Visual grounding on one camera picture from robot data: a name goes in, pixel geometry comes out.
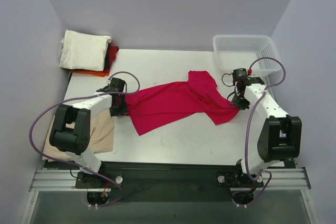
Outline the magenta red t shirt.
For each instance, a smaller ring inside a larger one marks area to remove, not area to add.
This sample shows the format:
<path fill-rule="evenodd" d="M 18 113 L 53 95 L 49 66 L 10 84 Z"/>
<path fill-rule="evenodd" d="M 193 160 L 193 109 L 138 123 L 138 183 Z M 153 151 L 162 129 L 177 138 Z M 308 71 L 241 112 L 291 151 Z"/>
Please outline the magenta red t shirt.
<path fill-rule="evenodd" d="M 128 116 L 139 135 L 205 113 L 215 125 L 227 123 L 239 112 L 217 90 L 207 71 L 189 71 L 187 81 L 171 82 L 127 94 Z"/>

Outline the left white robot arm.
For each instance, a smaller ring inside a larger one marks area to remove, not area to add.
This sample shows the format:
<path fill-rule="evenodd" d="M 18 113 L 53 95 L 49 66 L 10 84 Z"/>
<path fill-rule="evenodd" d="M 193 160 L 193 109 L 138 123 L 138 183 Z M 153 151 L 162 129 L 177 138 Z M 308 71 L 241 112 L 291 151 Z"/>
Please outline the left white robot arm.
<path fill-rule="evenodd" d="M 88 183 L 94 188 L 106 183 L 106 175 L 99 171 L 102 162 L 89 147 L 91 119 L 105 110 L 109 111 L 110 117 L 126 115 L 126 90 L 124 80 L 112 78 L 107 86 L 96 91 L 93 98 L 73 105 L 62 104 L 56 110 L 49 143 L 80 165 L 80 169 L 88 174 Z"/>

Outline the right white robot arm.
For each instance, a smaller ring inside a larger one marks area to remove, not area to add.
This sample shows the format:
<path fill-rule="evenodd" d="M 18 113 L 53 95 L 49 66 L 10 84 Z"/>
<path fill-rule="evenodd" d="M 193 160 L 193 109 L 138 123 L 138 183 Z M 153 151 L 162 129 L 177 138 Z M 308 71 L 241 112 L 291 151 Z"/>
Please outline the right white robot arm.
<path fill-rule="evenodd" d="M 231 105 L 240 110 L 250 110 L 245 134 L 244 158 L 241 168 L 233 172 L 233 182 L 245 186 L 251 176 L 260 174 L 267 167 L 299 156 L 302 121 L 282 109 L 269 87 L 260 77 L 233 77 L 234 97 Z M 265 118 L 255 149 L 249 150 L 249 137 L 254 114 Z"/>

